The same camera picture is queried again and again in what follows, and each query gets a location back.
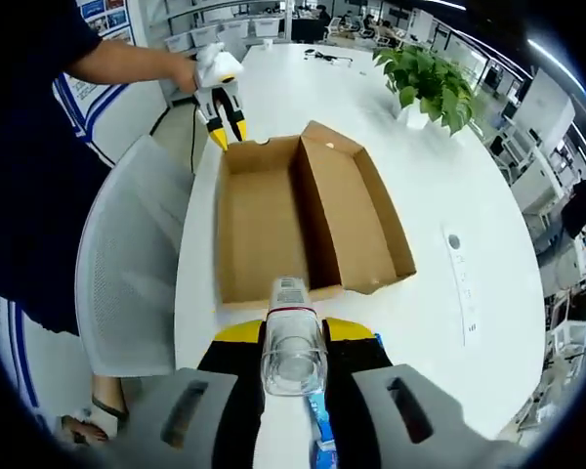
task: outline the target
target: potted plant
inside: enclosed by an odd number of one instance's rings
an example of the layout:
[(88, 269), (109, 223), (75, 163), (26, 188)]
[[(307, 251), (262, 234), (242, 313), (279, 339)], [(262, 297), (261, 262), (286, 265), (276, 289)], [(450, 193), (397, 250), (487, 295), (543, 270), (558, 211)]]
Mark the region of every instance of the potted plant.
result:
[(409, 127), (422, 129), (429, 117), (453, 135), (473, 117), (473, 92), (458, 65), (418, 46), (381, 49), (373, 59), (384, 65), (387, 88), (398, 95)]

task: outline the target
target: green leaves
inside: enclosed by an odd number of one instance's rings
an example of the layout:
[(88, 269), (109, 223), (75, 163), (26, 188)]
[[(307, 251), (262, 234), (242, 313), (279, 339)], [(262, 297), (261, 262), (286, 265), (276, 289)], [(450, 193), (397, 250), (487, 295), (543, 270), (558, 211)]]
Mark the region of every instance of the green leaves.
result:
[(405, 88), (402, 88), (399, 92), (399, 102), (401, 103), (401, 108), (405, 108), (406, 106), (414, 103), (416, 96), (417, 90), (414, 89), (414, 86), (406, 86)]
[(418, 46), (402, 50), (381, 49), (373, 53), (383, 65), (387, 88), (399, 95), (402, 107), (421, 100), (421, 112), (449, 127), (451, 134), (462, 129), (473, 117), (473, 91), (462, 76), (459, 64), (451, 64)]

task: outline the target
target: office desk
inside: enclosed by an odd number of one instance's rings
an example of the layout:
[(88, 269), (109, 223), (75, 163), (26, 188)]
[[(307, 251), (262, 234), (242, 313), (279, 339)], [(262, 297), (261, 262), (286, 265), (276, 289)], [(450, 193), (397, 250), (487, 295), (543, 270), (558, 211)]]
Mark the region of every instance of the office desk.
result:
[[(418, 271), (373, 295), (345, 292), (317, 303), (316, 309), (322, 316), (355, 320), (379, 332), (394, 364), (409, 363), (428, 376), (462, 404), (469, 425), (494, 438), (538, 383), (545, 345), (542, 288), (521, 211), (471, 129), (449, 140), (434, 126), (417, 132), (398, 125), (390, 111), (394, 97), (370, 53), (314, 47), (354, 62), (338, 66), (305, 60), (308, 46), (300, 44), (249, 51), (239, 77), (249, 138), (264, 142), (298, 134), (314, 119), (366, 146), (395, 204)], [(188, 205), (176, 290), (178, 368), (196, 367), (222, 327), (265, 316), (264, 311), (226, 311), (218, 304), (213, 246), (220, 158), (209, 141)], [(468, 252), (480, 314), (477, 346), (463, 346), (443, 226), (459, 234)], [(275, 405), (290, 409), (292, 403)], [(296, 408), (296, 415), (304, 413), (302, 405)], [(289, 436), (293, 421), (286, 422)], [(290, 437), (289, 444), (277, 449), (284, 454), (279, 461), (290, 460), (291, 467), (293, 447)], [(304, 460), (307, 449), (301, 451)]]

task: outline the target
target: open cardboard box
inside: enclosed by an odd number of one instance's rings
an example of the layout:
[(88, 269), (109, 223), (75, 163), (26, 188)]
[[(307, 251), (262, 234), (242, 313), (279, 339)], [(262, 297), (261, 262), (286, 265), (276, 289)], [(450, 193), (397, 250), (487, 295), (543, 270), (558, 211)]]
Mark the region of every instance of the open cardboard box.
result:
[(366, 149), (314, 121), (301, 136), (229, 146), (218, 244), (222, 300), (232, 308), (265, 307), (281, 276), (303, 278), (319, 300), (416, 273)]

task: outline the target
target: dark blue t-shirt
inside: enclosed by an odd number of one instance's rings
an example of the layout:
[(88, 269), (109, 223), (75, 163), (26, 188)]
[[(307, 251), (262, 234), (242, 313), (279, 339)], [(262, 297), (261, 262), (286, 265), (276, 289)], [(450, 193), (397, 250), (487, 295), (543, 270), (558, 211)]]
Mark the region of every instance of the dark blue t-shirt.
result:
[(71, 0), (13, 10), (18, 45), (0, 51), (0, 295), (77, 333), (76, 254), (108, 167), (75, 137), (52, 83), (101, 39)]

